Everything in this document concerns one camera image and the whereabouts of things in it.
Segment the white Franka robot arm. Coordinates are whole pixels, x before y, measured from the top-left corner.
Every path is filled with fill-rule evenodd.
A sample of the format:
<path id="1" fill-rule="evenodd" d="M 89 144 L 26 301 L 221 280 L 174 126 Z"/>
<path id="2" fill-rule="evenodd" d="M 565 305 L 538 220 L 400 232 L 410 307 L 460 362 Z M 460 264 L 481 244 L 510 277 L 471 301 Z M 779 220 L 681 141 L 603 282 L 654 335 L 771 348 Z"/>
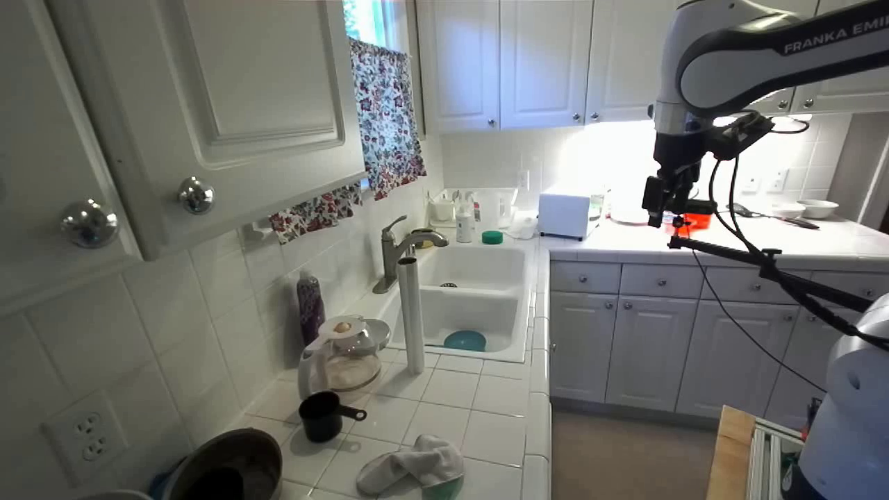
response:
<path id="1" fill-rule="evenodd" d="M 643 182 L 646 221 L 697 212 L 703 202 L 692 185 L 699 162 L 732 162 L 771 131 L 752 107 L 758 96 L 877 69 L 885 57 L 889 0 L 860 0 L 807 19 L 754 0 L 682 0 L 663 42 L 653 106 L 658 169 Z M 752 244 L 729 255 L 838 330 L 790 495 L 889 500 L 889 296 L 865 301 L 790 276 Z"/>

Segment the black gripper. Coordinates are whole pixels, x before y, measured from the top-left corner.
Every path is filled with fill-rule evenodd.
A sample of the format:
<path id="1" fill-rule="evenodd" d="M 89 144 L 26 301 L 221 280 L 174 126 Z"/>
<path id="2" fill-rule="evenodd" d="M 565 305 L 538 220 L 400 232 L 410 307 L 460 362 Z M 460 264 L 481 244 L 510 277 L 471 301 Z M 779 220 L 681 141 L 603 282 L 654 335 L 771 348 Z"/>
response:
<path id="1" fill-rule="evenodd" d="M 654 137 L 653 159 L 658 169 L 643 180 L 642 209 L 653 227 L 665 212 L 681 212 L 699 180 L 703 137 Z"/>

